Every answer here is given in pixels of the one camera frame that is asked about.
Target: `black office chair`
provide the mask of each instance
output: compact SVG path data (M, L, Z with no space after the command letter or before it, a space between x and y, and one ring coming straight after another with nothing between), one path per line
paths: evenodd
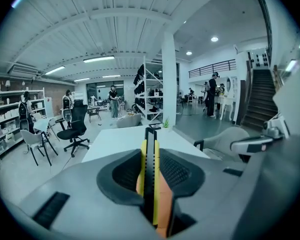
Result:
M87 128L85 126L84 120L87 113L88 105L83 105L82 103L79 106L74 105L72 109L72 122L71 128L62 130L57 133L57 136L62 140L73 140L73 143L66 146L63 150L66 152L68 148L72 147L71 156L74 158L74 152L76 147L81 146L89 149L88 145L82 144L82 142L90 142L89 139L81 139L79 136L85 134Z

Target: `white table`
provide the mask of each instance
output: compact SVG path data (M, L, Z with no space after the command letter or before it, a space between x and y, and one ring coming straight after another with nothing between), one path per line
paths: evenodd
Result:
M48 129L48 126L50 127L50 129L52 130L54 136L56 137L56 139L58 141L60 141L60 139L58 138L58 136L56 135L54 129L52 129L51 125L50 125L50 120L54 119L54 117L48 117L48 118L43 118L43 119L39 119L38 121L34 122L33 124L33 128L37 129L41 132L45 132Z
M145 139L146 127L148 125L102 130L94 140L82 162L88 162L119 152L140 149L142 141ZM205 153L201 152L172 129L157 130L157 140L160 148L209 158Z
M225 106L226 105L230 105L231 106L231 111L229 114L229 120L231 121L231 114L232 111L234 110L234 98L230 98L230 97L224 97L224 96L219 96L219 97L214 97L214 102L215 103L220 103L221 105L221 116L220 116L220 120L222 120L223 116L224 116L224 111L225 111Z

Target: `framed picture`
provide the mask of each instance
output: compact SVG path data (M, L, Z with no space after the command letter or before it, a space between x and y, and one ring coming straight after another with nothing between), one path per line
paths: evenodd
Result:
M149 124L150 128L154 129L154 130L160 130L161 129L161 123L152 123Z

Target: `floor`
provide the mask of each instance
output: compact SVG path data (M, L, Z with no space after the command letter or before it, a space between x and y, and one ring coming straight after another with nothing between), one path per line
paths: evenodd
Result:
M203 112L204 104L184 104L177 106L175 129L183 133L189 142L203 140L204 138L215 136L229 127L238 127L229 120L229 111L225 111L222 120L218 112L216 118L207 116L207 111ZM246 128L250 136L259 136L260 133Z
M121 113L119 117L127 114L123 110L119 113ZM99 114L101 121L94 115L91 117L91 123L89 123L88 115L85 117L84 124L87 130L82 138L88 138L90 140L89 144L93 143L101 130L117 128L116 121L111 119L109 111L100 111ZM62 128L58 123L53 126L53 130L58 133ZM79 147L74 153L75 157L72 158L70 149L67 152L64 151L64 147L70 144L68 140L60 140L59 142L53 134L51 134L49 140L58 153L58 156L56 156L51 147L47 145L47 152L52 166L49 165L46 157L35 150L34 155L38 163L38 166L36 166L32 154L27 153L27 146L24 142L10 149L6 155L1 156L0 194L3 198L18 205L24 197L60 171L80 163L88 151L84 147Z

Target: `pillar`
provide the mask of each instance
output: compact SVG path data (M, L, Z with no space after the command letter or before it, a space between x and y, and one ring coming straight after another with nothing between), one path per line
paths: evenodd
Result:
M177 68L174 35L163 34L162 76L163 76L163 122L169 118L169 126L176 124L177 113Z

